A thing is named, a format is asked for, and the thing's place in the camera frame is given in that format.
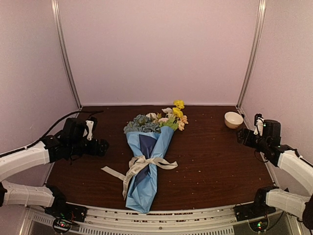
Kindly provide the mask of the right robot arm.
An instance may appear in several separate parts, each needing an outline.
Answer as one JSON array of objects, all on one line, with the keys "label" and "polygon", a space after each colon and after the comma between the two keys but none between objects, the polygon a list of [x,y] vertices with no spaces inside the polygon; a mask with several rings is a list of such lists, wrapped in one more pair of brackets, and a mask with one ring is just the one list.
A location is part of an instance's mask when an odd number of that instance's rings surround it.
[{"label": "right robot arm", "polygon": [[242,128],[237,132],[238,143],[261,153],[267,163],[298,183],[300,191],[287,191],[280,186],[257,190],[251,212],[261,216],[268,209],[280,209],[298,218],[308,229],[313,229],[313,165],[296,148],[281,143],[281,123],[257,115],[253,130]]}]

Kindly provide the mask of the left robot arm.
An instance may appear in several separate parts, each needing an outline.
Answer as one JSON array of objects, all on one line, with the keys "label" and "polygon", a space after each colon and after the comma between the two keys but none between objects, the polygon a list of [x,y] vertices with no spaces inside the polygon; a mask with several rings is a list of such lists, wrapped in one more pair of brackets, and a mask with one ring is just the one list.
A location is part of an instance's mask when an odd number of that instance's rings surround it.
[{"label": "left robot arm", "polygon": [[68,118],[55,135],[45,135],[37,142],[0,156],[0,204],[35,205],[52,209],[59,217],[70,213],[65,196],[54,186],[34,187],[9,182],[7,179],[23,171],[53,164],[59,160],[73,160],[83,155],[104,156],[109,144],[96,139],[93,132],[97,119]]}]

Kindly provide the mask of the front aluminium rail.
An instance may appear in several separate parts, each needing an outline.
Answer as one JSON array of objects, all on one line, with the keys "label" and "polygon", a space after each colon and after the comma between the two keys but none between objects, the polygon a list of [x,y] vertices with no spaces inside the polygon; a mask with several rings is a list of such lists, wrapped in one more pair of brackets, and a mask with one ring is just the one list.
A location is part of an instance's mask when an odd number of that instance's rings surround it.
[{"label": "front aluminium rail", "polygon": [[[138,213],[84,206],[87,213],[84,222],[75,222],[65,235],[307,235],[294,216],[282,211],[253,220],[238,221],[234,212],[237,205],[208,209],[151,211]],[[255,232],[250,227],[257,219],[269,219],[270,230]],[[19,235],[57,235],[52,228],[54,217],[40,207],[29,207]]]}]

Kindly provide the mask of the cream printed ribbon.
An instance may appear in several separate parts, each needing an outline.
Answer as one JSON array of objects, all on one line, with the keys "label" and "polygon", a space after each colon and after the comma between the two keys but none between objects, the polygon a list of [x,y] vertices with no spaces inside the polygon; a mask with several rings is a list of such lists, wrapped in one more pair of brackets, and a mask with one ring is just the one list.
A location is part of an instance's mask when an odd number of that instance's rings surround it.
[{"label": "cream printed ribbon", "polygon": [[131,179],[134,176],[136,176],[139,172],[141,172],[148,165],[156,165],[166,170],[171,170],[171,169],[178,167],[178,163],[176,161],[173,163],[169,163],[167,160],[161,157],[146,159],[144,155],[141,155],[141,156],[132,157],[132,159],[129,161],[129,170],[127,171],[126,175],[123,175],[111,169],[108,166],[101,168],[101,170],[123,181],[122,195],[123,195],[124,200],[126,200],[128,187],[129,187],[129,183]]}]

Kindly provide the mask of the white ceramic bowl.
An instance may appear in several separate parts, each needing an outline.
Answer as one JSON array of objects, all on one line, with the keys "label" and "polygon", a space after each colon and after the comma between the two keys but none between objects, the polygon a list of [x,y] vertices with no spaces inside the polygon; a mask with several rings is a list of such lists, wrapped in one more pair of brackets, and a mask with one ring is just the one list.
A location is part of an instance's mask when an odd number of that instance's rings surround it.
[{"label": "white ceramic bowl", "polygon": [[224,115],[225,125],[230,129],[237,129],[241,124],[243,124],[243,117],[236,112],[227,112]]}]

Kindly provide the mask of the right aluminium corner post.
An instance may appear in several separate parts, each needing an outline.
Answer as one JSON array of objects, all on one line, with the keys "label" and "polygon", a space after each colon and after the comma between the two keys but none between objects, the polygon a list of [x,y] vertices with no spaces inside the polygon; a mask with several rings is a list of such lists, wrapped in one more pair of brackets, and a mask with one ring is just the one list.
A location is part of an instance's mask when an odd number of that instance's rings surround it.
[{"label": "right aluminium corner post", "polygon": [[246,69],[245,76],[244,76],[244,82],[243,82],[239,99],[236,105],[236,107],[239,110],[242,109],[244,98],[247,93],[248,85],[249,85],[249,82],[253,73],[254,65],[256,62],[258,48],[260,45],[263,28],[264,28],[265,17],[266,17],[266,5],[267,5],[266,0],[259,0],[254,36],[253,36],[252,46],[250,50],[250,56],[249,56],[247,69]]}]

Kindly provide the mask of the aluminium corner post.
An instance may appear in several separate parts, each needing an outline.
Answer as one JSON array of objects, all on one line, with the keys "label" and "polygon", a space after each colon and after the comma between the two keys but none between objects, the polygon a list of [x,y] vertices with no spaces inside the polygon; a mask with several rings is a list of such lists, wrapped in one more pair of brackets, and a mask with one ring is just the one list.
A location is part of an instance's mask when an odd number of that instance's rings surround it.
[{"label": "aluminium corner post", "polygon": [[254,65],[256,62],[258,48],[260,45],[263,28],[264,28],[265,17],[266,17],[266,5],[267,5],[266,0],[259,0],[254,36],[253,36],[252,46],[250,50],[250,56],[249,56],[247,69],[246,69],[245,76],[244,76],[244,82],[243,82],[239,99],[236,105],[236,107],[239,110],[242,109],[244,98],[247,93],[248,85],[249,85],[249,82],[253,73]]},{"label": "aluminium corner post", "polygon": [[60,7],[59,7],[59,1],[58,0],[52,0],[51,1],[51,6],[52,6],[52,13],[56,25],[56,30],[57,30],[57,35],[58,35],[58,40],[59,40],[59,45],[61,49],[61,55],[62,55],[62,60],[67,76],[67,80],[69,82],[70,90],[72,92],[72,95],[74,97],[76,106],[78,109],[82,108],[82,104],[78,95],[78,91],[74,82],[72,70],[70,67],[70,62],[69,62],[69,57],[67,53],[67,48],[66,48],[66,42],[64,38],[64,33],[63,33],[63,27],[62,27],[62,20],[61,20],[61,14],[60,14]]}]

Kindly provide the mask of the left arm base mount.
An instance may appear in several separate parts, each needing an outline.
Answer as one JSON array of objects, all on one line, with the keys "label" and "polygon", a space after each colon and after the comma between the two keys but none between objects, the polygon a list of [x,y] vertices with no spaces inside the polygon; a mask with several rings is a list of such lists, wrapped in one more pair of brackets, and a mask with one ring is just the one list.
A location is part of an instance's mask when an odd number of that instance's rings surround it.
[{"label": "left arm base mount", "polygon": [[65,195],[55,186],[46,186],[54,197],[51,207],[44,207],[45,213],[55,218],[53,229],[62,233],[68,232],[72,226],[77,226],[77,222],[84,222],[87,215],[87,207],[74,205],[67,202]]}]

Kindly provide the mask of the blue wrapping paper sheet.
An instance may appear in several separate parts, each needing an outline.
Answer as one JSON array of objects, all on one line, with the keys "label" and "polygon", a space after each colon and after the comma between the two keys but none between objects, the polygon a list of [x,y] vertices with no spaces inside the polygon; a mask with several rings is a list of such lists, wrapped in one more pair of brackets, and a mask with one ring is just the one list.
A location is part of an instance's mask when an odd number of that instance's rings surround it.
[{"label": "blue wrapping paper sheet", "polygon": [[[174,130],[161,127],[160,133],[132,131],[126,133],[127,142],[135,157],[145,159],[164,158]],[[148,213],[157,192],[157,165],[148,164],[132,177],[126,194],[126,207],[140,213]]]}]

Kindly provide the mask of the left aluminium corner post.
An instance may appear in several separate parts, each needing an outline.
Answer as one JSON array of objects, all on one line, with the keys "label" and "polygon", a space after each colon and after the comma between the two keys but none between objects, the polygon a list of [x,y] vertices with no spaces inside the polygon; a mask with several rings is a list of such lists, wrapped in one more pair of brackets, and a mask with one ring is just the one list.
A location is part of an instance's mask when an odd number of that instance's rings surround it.
[{"label": "left aluminium corner post", "polygon": [[66,42],[64,38],[64,33],[63,33],[63,27],[62,27],[62,20],[61,20],[61,14],[60,14],[60,7],[59,7],[59,1],[58,0],[52,0],[51,1],[51,6],[52,6],[52,13],[56,25],[56,30],[57,30],[57,35],[58,35],[58,40],[59,40],[59,45],[61,49],[61,55],[62,55],[62,60],[67,76],[67,80],[69,82],[70,90],[72,92],[72,95],[74,97],[76,106],[78,109],[82,108],[82,104],[78,95],[78,91],[74,82],[72,70],[70,67],[70,62],[69,62],[69,57],[67,53],[67,48],[66,48]]}]

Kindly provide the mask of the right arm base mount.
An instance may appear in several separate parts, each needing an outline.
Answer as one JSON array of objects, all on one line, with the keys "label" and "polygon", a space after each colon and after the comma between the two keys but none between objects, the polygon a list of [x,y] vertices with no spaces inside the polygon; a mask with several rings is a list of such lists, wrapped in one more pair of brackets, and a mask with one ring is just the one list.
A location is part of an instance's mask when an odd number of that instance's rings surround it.
[{"label": "right arm base mount", "polygon": [[255,194],[254,201],[248,204],[236,204],[234,213],[238,222],[248,220],[250,229],[258,234],[266,233],[271,230],[282,218],[284,212],[271,225],[269,215],[276,212],[275,207],[266,204],[266,194],[272,190],[278,189],[277,186],[259,188]]}]

